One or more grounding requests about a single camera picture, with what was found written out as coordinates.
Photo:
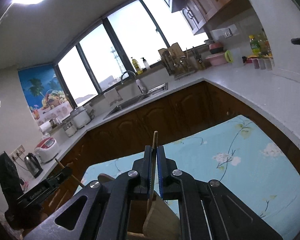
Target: light switch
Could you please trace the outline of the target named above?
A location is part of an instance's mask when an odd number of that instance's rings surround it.
[[[231,37],[232,36],[232,32],[230,30],[230,28],[226,29],[223,33],[223,35],[228,38],[228,37]]]

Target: table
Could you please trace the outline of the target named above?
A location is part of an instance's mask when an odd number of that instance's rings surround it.
[[[222,124],[164,145],[166,157],[195,179],[220,180],[274,228],[284,240],[300,230],[300,176],[276,144],[239,115]],[[131,170],[143,152],[90,166],[83,184],[100,173],[114,178]],[[159,192],[156,172],[155,190]],[[178,215],[177,201],[168,201]]]

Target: stainless steel sink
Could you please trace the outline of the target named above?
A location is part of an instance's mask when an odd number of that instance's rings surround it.
[[[160,85],[158,87],[152,88],[151,90],[149,90],[143,97],[143,99],[145,98],[149,98],[151,96],[154,96],[162,91],[165,91],[168,89],[168,83],[165,83],[163,85]]]
[[[107,117],[111,116],[112,114],[115,114],[115,113],[117,113],[117,112],[119,112],[119,111],[121,111],[121,110],[123,110],[123,109],[129,107],[129,106],[134,105],[135,103],[140,102],[141,100],[143,100],[143,99],[145,99],[145,98],[149,98],[149,97],[151,97],[151,96],[154,96],[154,95],[156,95],[156,94],[158,94],[158,93],[160,93],[160,92],[162,92],[162,91],[165,91],[165,90],[167,90],[167,89],[168,89],[168,83],[165,83],[165,84],[162,84],[162,85],[160,85],[160,86],[157,86],[157,87],[155,87],[155,88],[149,90],[149,91],[148,91],[146,94],[144,94],[144,95],[139,95],[139,96],[136,96],[136,97],[134,97],[134,98],[131,98],[131,99],[129,99],[129,100],[123,102],[122,104],[117,105],[114,109],[112,109],[112,110],[110,111],[109,114],[106,115],[106,117],[105,117],[104,119],[106,119]]]

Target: metal screw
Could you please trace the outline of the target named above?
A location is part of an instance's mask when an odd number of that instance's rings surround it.
[[[91,188],[97,188],[99,186],[100,186],[100,182],[97,181],[97,180],[94,180],[94,181],[90,182],[90,187]]]
[[[210,185],[213,187],[219,187],[220,186],[220,181],[213,179],[210,181]]]
[[[172,174],[173,174],[174,176],[180,176],[180,175],[182,174],[182,171],[181,171],[181,170],[174,170],[174,171],[172,172]]]
[[[128,172],[128,176],[129,176],[129,177],[132,177],[132,178],[133,178],[133,177],[135,177],[135,176],[137,176],[137,175],[138,175],[138,172],[137,172],[137,171],[132,170],[132,171],[129,171],[129,172]]]

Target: transmission tower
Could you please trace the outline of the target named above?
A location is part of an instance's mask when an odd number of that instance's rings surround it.
[[[126,71],[126,69],[124,68],[124,66],[122,64],[122,61],[121,61],[121,59],[120,59],[120,57],[119,57],[119,55],[118,55],[118,53],[117,53],[117,51],[115,50],[114,47],[111,47],[111,53],[113,54],[115,60],[117,61],[117,64],[118,64],[118,66],[120,68],[120,71],[121,71],[121,74],[123,74]]]

